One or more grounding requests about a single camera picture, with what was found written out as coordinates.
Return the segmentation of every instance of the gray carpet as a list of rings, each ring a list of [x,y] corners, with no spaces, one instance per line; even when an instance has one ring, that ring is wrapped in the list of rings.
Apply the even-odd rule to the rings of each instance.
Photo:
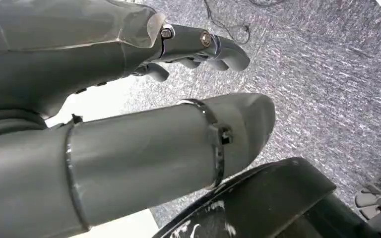
[[[208,0],[226,24],[249,23],[243,72],[168,65],[169,81],[140,80],[131,111],[230,92],[260,92],[277,109],[275,131],[251,167],[301,156],[338,185],[352,205],[362,185],[381,172],[381,8],[374,0],[288,0],[256,8],[248,0]],[[144,0],[171,23],[227,33],[206,19],[203,0]],[[246,35],[234,29],[236,37]],[[204,192],[152,208],[166,224]]]

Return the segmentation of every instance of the black wire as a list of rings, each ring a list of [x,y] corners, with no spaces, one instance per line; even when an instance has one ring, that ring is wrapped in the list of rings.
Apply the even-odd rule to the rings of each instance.
[[[251,30],[249,28],[249,25],[248,24],[240,24],[240,25],[233,25],[233,26],[226,26],[224,23],[222,23],[221,21],[217,20],[217,19],[214,19],[213,15],[212,15],[212,10],[210,8],[210,6],[208,5],[208,0],[203,0],[204,1],[204,4],[205,4],[205,8],[206,8],[206,15],[207,15],[207,18],[212,22],[212,24],[220,27],[221,29],[224,29],[227,31],[227,34],[229,34],[230,38],[235,41],[237,44],[239,45],[244,45],[246,44],[247,42],[249,42],[249,40],[251,39]],[[277,4],[280,4],[280,3],[283,3],[285,2],[286,0],[278,0],[278,1],[275,1],[275,2],[269,2],[269,3],[259,3],[259,2],[256,2],[255,0],[249,0],[249,2],[256,6],[256,7],[261,7],[261,8],[265,8],[265,7],[271,7],[271,6],[275,6]],[[236,39],[233,34],[231,34],[230,32],[230,29],[231,28],[243,28],[244,32],[247,33],[247,37],[244,41],[240,41],[238,39]]]

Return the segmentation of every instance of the robotic hand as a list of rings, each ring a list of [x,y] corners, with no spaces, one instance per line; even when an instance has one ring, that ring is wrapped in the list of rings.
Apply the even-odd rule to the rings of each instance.
[[[82,12],[75,4],[90,4],[86,6],[90,12],[92,6],[101,6],[92,3],[109,1],[55,1],[63,5],[60,9],[47,0],[34,2],[44,4],[44,9],[53,7],[59,16],[67,9]],[[25,45],[30,38],[13,35],[19,34],[17,27],[36,22],[24,21],[29,11],[20,6],[6,9],[10,4],[0,2],[4,45]],[[37,5],[29,2],[26,7]],[[126,10],[136,7],[116,5]],[[3,17],[5,11],[12,18]],[[52,11],[39,17],[46,18]],[[99,21],[105,19],[101,8],[96,12]],[[85,21],[91,27],[87,18],[91,16],[75,22]],[[25,25],[16,24],[19,18]],[[54,26],[53,20],[46,25]],[[140,29],[141,23],[130,21],[127,27]],[[51,33],[41,29],[33,27],[31,34]],[[131,74],[164,81],[168,73],[155,63],[179,62],[194,68],[203,61],[218,70],[243,70],[250,62],[232,41],[178,25],[158,28],[154,44],[147,48],[103,42],[0,51],[0,237],[50,238],[86,232],[198,189],[216,187],[249,165],[269,139],[275,121],[274,104],[261,94],[187,99],[168,108],[86,123],[73,119],[52,128],[44,123],[58,113],[67,96],[87,87]]]

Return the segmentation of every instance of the black clamp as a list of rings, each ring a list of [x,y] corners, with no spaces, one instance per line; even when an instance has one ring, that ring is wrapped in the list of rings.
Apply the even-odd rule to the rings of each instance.
[[[209,128],[209,138],[214,152],[214,178],[213,183],[207,189],[211,190],[221,184],[224,177],[224,145],[232,143],[233,134],[231,128],[223,123],[218,123],[215,114],[202,101],[197,99],[183,99],[179,104],[189,104],[196,107],[205,117]]]

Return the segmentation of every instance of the bolt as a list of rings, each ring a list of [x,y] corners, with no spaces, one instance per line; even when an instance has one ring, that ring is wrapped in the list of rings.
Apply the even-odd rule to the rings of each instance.
[[[170,29],[163,29],[161,31],[161,37],[163,37],[163,39],[170,39],[173,37],[173,33]]]
[[[231,136],[231,132],[230,131],[225,131],[222,133],[221,135],[223,138],[229,138]]]
[[[201,34],[201,42],[203,46],[209,47],[211,45],[211,35],[208,32],[203,31]]]

